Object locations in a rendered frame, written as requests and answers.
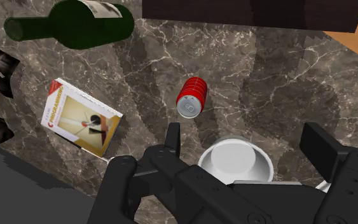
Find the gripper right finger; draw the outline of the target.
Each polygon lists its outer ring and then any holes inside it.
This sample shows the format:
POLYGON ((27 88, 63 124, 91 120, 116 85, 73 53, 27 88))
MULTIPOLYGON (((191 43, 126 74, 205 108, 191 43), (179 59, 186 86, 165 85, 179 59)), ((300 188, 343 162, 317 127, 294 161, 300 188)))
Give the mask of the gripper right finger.
POLYGON ((358 224, 358 148, 342 145, 315 122, 304 124, 299 148, 330 184, 313 224, 358 224))

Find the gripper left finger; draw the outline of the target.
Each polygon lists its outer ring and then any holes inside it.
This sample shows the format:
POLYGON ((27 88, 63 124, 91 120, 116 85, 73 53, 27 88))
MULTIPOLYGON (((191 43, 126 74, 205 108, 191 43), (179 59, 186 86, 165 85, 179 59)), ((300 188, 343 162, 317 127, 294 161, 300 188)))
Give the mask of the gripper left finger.
POLYGON ((180 153, 180 125, 170 123, 164 144, 143 157, 118 156, 107 165, 86 224, 138 224, 142 197, 155 195, 177 224, 273 224, 270 214, 180 153))

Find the white bowl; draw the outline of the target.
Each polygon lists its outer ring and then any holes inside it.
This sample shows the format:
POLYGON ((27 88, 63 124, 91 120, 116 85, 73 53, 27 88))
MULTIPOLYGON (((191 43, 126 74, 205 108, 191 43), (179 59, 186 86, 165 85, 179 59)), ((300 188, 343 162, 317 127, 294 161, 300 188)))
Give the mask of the white bowl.
POLYGON ((273 179, 273 164, 261 148, 246 139, 219 139, 201 155, 198 166, 226 185, 273 179))

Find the red drink can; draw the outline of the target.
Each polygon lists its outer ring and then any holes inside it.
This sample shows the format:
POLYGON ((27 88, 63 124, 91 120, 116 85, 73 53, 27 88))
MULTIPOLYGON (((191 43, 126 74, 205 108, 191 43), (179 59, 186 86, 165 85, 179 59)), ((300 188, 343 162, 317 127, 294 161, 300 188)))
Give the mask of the red drink can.
POLYGON ((177 96, 178 113, 185 118, 197 117, 204 109, 206 95, 206 82, 199 77, 189 78, 177 96))

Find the white and yellow book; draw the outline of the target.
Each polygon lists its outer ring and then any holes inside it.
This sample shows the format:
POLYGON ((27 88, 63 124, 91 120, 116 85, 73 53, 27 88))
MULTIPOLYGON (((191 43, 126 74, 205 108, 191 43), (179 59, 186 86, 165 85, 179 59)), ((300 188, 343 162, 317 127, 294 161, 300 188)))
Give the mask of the white and yellow book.
POLYGON ((101 158, 123 114, 61 78, 52 80, 41 124, 101 158))

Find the dark green glass bottle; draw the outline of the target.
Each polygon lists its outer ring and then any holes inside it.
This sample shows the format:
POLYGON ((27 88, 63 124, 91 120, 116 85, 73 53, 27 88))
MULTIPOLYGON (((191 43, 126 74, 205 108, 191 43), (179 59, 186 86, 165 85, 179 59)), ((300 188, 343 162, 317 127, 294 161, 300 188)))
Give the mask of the dark green glass bottle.
POLYGON ((54 38, 73 50, 85 50, 127 39, 134 30, 131 12, 121 4, 61 0, 46 17, 9 17, 6 35, 14 41, 54 38))

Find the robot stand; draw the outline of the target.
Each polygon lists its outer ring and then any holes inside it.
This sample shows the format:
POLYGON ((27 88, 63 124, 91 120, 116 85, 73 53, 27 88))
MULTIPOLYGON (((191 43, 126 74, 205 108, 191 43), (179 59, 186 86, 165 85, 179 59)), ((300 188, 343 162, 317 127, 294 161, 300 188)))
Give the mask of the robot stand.
POLYGON ((358 0, 142 0, 142 17, 355 32, 358 25, 358 0))

